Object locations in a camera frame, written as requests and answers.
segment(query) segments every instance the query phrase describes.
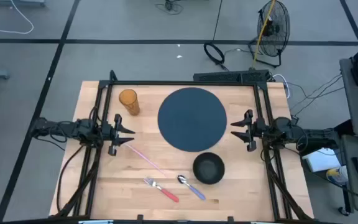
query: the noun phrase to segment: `black bowl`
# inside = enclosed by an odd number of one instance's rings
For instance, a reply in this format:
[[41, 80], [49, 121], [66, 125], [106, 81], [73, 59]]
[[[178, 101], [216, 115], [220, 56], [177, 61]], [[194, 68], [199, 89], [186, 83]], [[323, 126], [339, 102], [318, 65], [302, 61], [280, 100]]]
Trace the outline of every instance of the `black bowl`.
[[224, 164], [218, 155], [205, 152], [194, 160], [193, 172], [201, 183], [216, 184], [223, 178]]

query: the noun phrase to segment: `fan guard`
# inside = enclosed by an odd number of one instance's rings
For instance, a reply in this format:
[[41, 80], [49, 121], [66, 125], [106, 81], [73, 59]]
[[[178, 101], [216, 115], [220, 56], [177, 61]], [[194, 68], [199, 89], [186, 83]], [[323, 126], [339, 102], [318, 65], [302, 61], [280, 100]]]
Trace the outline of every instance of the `fan guard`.
[[[265, 22], [265, 18], [269, 13], [269, 8], [272, 1], [269, 1], [259, 11], [258, 29], [257, 34], [260, 34]], [[290, 38], [290, 16], [288, 15], [287, 8], [283, 3], [275, 1], [270, 17], [262, 33], [260, 41], [260, 49], [265, 55], [276, 57], [287, 46]]]

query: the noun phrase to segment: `white cable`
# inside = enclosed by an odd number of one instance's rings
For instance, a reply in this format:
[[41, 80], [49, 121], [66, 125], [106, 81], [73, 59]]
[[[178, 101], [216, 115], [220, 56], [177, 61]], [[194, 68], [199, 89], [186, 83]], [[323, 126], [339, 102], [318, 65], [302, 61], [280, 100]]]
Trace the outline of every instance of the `white cable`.
[[273, 76], [273, 78], [276, 77], [276, 76], [280, 76], [280, 77], [284, 80], [285, 86], [287, 87], [287, 91], [288, 91], [287, 99], [289, 99], [291, 93], [290, 93], [290, 87], [288, 86], [288, 83], [287, 83], [286, 79], [285, 79], [284, 76], [281, 75], [281, 74], [275, 74], [275, 75]]
[[5, 33], [10, 33], [10, 34], [30, 34], [32, 32], [32, 30], [34, 29], [34, 25], [32, 24], [32, 22], [26, 18], [26, 16], [23, 15], [22, 12], [20, 12], [20, 10], [16, 7], [15, 3], [13, 2], [13, 0], [11, 0], [13, 7], [15, 7], [16, 11], [25, 19], [27, 20], [27, 22], [30, 23], [31, 25], [31, 30], [27, 31], [27, 32], [19, 32], [19, 31], [9, 31], [9, 30], [0, 30], [0, 32], [5, 32]]

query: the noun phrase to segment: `pink stick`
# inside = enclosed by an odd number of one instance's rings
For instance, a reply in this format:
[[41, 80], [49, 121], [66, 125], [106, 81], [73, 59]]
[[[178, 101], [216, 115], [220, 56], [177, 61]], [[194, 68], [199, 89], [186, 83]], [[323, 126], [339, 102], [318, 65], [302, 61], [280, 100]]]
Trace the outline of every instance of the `pink stick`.
[[160, 171], [165, 177], [167, 177], [167, 175], [160, 170], [160, 168], [158, 168], [157, 165], [155, 165], [152, 161], [150, 161], [150, 159], [148, 159], [147, 157], [145, 157], [142, 153], [140, 153], [138, 150], [136, 150], [135, 148], [133, 148], [132, 146], [128, 145], [128, 144], [124, 144], [125, 146], [129, 147], [130, 149], [132, 149], [132, 151], [136, 152], [141, 158], [145, 159], [149, 164], [151, 164], [152, 166], [154, 166], [158, 171]]

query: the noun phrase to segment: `standing fan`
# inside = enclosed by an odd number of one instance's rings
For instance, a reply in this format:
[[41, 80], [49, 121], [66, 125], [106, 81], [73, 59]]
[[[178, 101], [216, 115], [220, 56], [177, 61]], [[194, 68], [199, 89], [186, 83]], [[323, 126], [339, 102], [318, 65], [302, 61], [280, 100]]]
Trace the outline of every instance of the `standing fan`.
[[[259, 13], [258, 20], [258, 35], [260, 34], [263, 24], [266, 17], [269, 14], [269, 8], [272, 5], [272, 1], [269, 1]], [[257, 62], [270, 65], [273, 68], [277, 68], [281, 65], [281, 53], [284, 51], [287, 46], [288, 40], [290, 38], [290, 16], [288, 11], [283, 3], [275, 1], [273, 9], [268, 17], [265, 29], [262, 31], [262, 38], [260, 40], [260, 49], [261, 51], [270, 57], [278, 56], [278, 65], [273, 65], [268, 62], [261, 60], [256, 60]], [[258, 37], [254, 38], [249, 44], [248, 48], [252, 54], [252, 57], [255, 57], [255, 52], [252, 51], [251, 45], [258, 41]]]

